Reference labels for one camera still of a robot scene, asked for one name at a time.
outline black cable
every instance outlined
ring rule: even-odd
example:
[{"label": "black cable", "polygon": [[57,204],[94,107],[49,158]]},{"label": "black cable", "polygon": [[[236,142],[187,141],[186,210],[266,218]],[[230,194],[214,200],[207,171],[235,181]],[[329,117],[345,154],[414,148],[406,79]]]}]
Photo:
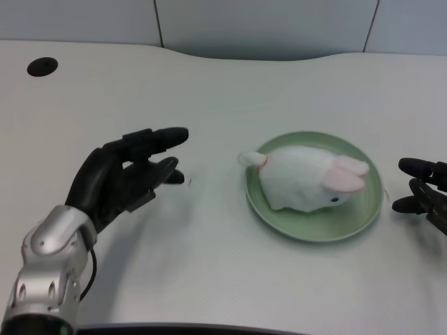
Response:
[{"label": "black cable", "polygon": [[93,269],[91,271],[89,283],[87,284],[87,286],[81,293],[80,301],[82,301],[84,299],[85,295],[89,292],[91,286],[93,285],[93,282],[95,281],[95,277],[96,277],[96,270],[98,268],[95,251],[93,249],[91,249],[90,253],[91,253],[91,262],[93,263]]}]

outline robotic hand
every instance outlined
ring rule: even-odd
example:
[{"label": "robotic hand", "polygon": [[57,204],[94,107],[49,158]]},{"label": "robotic hand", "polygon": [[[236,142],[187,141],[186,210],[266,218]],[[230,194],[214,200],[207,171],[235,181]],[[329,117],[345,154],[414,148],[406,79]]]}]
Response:
[{"label": "robotic hand", "polygon": [[447,196],[426,184],[434,184],[446,192],[447,164],[402,158],[399,169],[415,177],[409,183],[413,195],[394,201],[393,209],[399,213],[427,213],[427,220],[447,235]]},{"label": "robotic hand", "polygon": [[[188,139],[185,128],[146,129],[93,150],[68,193],[65,205],[24,238],[24,265],[15,282],[0,335],[73,335],[80,300],[93,283],[97,234],[123,211],[134,211],[155,198],[162,183],[182,184],[183,174],[170,157],[151,163],[153,154]],[[123,163],[131,164],[123,168]],[[80,276],[88,252],[94,273],[85,291]]]}]

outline plate rim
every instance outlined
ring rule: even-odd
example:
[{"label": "plate rim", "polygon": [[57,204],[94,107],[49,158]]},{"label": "plate rim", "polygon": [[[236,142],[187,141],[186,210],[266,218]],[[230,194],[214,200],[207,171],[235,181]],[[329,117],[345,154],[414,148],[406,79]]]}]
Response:
[{"label": "plate rim", "polygon": [[251,208],[254,209],[256,214],[259,215],[259,217],[262,218],[263,221],[265,223],[267,223],[271,228],[277,230],[278,232],[280,232],[280,233],[282,233],[282,234],[284,234],[284,235],[286,235],[288,237],[291,237],[293,239],[297,239],[297,240],[300,240],[300,241],[316,242],[316,243],[326,243],[326,242],[340,241],[342,239],[348,239],[349,237],[352,237],[353,235],[356,235],[359,232],[361,232],[361,231],[365,230],[366,228],[368,228],[377,219],[377,216],[379,216],[379,214],[381,212],[382,205],[383,205],[383,197],[384,197],[383,193],[385,191],[385,188],[383,187],[382,176],[380,175],[379,169],[377,168],[377,166],[374,163],[374,161],[362,149],[360,149],[359,147],[357,147],[354,144],[350,143],[348,140],[345,140],[342,137],[339,137],[339,136],[336,136],[336,135],[333,135],[333,134],[330,134],[330,133],[324,133],[322,131],[291,131],[289,133],[284,133],[284,134],[281,134],[281,135],[278,135],[278,136],[270,138],[267,142],[264,142],[259,148],[257,148],[256,151],[259,151],[260,149],[262,149],[262,147],[264,147],[265,145],[267,145],[271,141],[276,140],[279,137],[286,136],[286,135],[292,135],[292,134],[296,134],[296,133],[313,133],[313,134],[320,134],[320,135],[326,135],[326,136],[330,136],[330,137],[335,137],[338,140],[345,141],[346,143],[348,143],[352,147],[355,147],[358,151],[360,151],[363,155],[365,155],[366,158],[368,158],[368,160],[372,163],[373,168],[376,170],[377,175],[379,176],[380,189],[381,189],[379,206],[376,208],[376,211],[374,212],[374,215],[362,227],[358,228],[357,230],[355,230],[355,231],[353,231],[353,232],[351,232],[349,234],[346,234],[346,235],[343,235],[343,236],[340,236],[340,237],[333,237],[333,238],[330,238],[330,239],[306,239],[306,238],[302,238],[302,237],[296,237],[296,236],[294,236],[294,235],[292,235],[292,234],[282,230],[281,228],[278,228],[277,226],[271,224],[271,222],[269,222],[269,220],[267,220],[264,217],[264,215],[262,215],[262,213],[259,212],[258,208],[253,204],[253,200],[251,199],[250,192],[249,192],[249,189],[248,189],[248,169],[246,169],[245,170],[245,194],[246,194],[246,196],[247,196],[247,198],[248,198],[248,200],[250,202]]}]

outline silver robotic wrist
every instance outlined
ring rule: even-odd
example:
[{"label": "silver robotic wrist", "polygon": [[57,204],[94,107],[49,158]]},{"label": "silver robotic wrist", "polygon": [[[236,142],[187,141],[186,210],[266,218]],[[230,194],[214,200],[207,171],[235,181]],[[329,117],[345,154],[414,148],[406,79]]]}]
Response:
[{"label": "silver robotic wrist", "polygon": [[24,238],[24,264],[3,323],[19,315],[38,314],[60,318],[74,328],[81,295],[80,276],[96,238],[88,215],[74,207],[56,206]]}]

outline bunny tail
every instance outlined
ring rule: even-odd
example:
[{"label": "bunny tail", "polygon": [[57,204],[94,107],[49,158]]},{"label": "bunny tail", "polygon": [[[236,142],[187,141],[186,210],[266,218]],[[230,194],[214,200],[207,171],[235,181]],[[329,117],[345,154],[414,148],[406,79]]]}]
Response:
[{"label": "bunny tail", "polygon": [[242,166],[264,166],[267,156],[255,151],[246,151],[237,155],[237,161]]}]

